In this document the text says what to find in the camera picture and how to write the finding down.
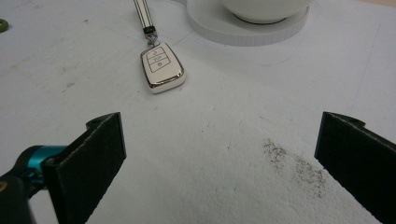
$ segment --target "car key fob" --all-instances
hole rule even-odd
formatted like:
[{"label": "car key fob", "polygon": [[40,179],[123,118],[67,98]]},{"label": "car key fob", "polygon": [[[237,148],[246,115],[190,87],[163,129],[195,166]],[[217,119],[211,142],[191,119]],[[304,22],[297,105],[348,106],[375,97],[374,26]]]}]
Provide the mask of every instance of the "car key fob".
[{"label": "car key fob", "polygon": [[186,78],[183,66],[167,44],[154,46],[140,56],[151,92],[167,91],[183,84]]}]

